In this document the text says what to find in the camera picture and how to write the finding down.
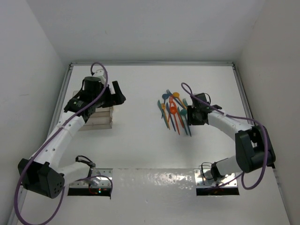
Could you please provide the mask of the orange plastic spoon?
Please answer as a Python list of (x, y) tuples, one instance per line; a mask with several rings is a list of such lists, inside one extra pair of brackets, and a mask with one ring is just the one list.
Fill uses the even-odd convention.
[(177, 109), (176, 109), (174, 106), (171, 106), (171, 107), (170, 107), (170, 112), (171, 112), (171, 114), (172, 114), (173, 117), (174, 117), (175, 126), (176, 126), (176, 128), (177, 128), (178, 135), (180, 135), (179, 126), (178, 126), (177, 119), (176, 119)]

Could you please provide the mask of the yellow plastic spoon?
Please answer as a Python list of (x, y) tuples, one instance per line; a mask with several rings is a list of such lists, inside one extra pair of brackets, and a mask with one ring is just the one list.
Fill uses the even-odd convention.
[(185, 104), (183, 103), (183, 101), (182, 101), (181, 98), (180, 98), (180, 94), (179, 94), (178, 92), (174, 92), (172, 95), (173, 95), (175, 101), (176, 101), (177, 103), (179, 103), (179, 104), (181, 105), (182, 108), (186, 109)]

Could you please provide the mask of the blue plastic fork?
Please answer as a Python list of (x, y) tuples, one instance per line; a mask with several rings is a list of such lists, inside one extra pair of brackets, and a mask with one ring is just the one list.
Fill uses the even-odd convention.
[(169, 102), (172, 102), (173, 101), (173, 94), (169, 90), (166, 90), (166, 93), (169, 96)]

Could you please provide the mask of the blue plastic spoon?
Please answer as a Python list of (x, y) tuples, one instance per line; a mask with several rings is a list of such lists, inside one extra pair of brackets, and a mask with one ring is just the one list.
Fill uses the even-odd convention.
[[(164, 105), (166, 104), (166, 101), (167, 101), (168, 98), (169, 98), (169, 96), (168, 96), (167, 93), (164, 93), (162, 95), (162, 99), (164, 100)], [(166, 106), (165, 106), (164, 112), (165, 112), (165, 115), (166, 115), (166, 118), (167, 118), (168, 115), (167, 115), (167, 112), (166, 112)]]

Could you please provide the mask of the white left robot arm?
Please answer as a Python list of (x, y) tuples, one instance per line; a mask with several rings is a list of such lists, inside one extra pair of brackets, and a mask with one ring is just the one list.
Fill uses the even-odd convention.
[(75, 134), (89, 120), (97, 108), (121, 105), (126, 97), (117, 81), (112, 82), (114, 93), (108, 84), (102, 84), (99, 77), (87, 76), (82, 87), (66, 104), (59, 122), (30, 159), (22, 159), (18, 164), (21, 184), (26, 190), (56, 198), (63, 188), (77, 180), (87, 178), (95, 168), (95, 163), (75, 159), (75, 163), (59, 167), (59, 162)]

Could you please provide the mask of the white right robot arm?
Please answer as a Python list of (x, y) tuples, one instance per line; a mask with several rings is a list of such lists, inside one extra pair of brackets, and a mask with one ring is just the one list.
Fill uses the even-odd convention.
[(187, 106), (187, 123), (191, 126), (209, 125), (222, 131), (235, 142), (232, 157), (214, 162), (209, 175), (217, 182), (231, 173), (246, 173), (261, 169), (258, 181), (250, 186), (253, 189), (261, 182), (267, 166), (274, 164), (276, 155), (265, 126), (249, 124), (250, 118), (237, 117), (225, 113), (222, 107), (210, 105), (205, 93), (191, 95), (192, 104)]

